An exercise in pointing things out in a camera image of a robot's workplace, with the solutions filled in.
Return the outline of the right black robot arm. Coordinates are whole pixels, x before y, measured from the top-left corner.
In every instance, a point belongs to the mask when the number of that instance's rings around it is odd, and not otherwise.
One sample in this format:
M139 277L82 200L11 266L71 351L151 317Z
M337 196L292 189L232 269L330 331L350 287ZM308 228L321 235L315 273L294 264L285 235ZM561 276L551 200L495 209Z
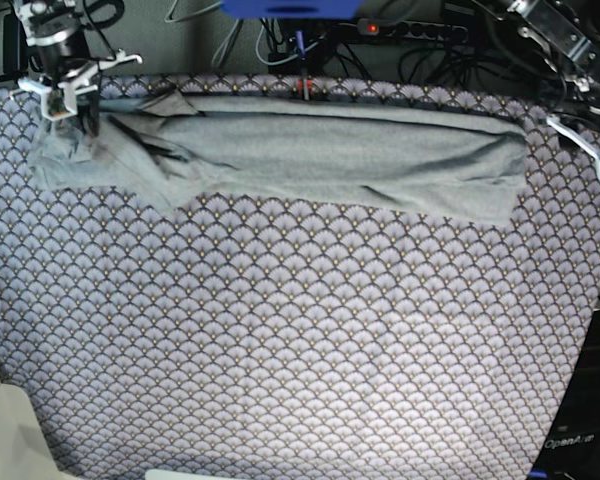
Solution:
M38 96L41 115L51 122L77 117L92 135L99 129L100 86L104 73L119 65L142 63L138 54L115 50L103 29L122 17L122 1L111 1L111 20L95 22L92 13L104 3L85 1L15 1L27 47L39 59L36 78L22 77L15 92Z

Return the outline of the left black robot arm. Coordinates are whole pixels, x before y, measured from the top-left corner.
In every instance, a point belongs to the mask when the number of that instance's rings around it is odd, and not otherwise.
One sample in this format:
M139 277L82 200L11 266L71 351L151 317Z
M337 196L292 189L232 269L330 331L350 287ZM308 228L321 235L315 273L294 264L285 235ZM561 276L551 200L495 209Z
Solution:
M539 45L545 63L564 87L574 86L576 99L593 116L589 122L600 128L600 48L576 20L564 16L555 1L490 1L483 9L492 41L499 43L495 23L514 19L518 35ZM554 106L546 123L593 159L600 182L600 148L564 124L567 116Z

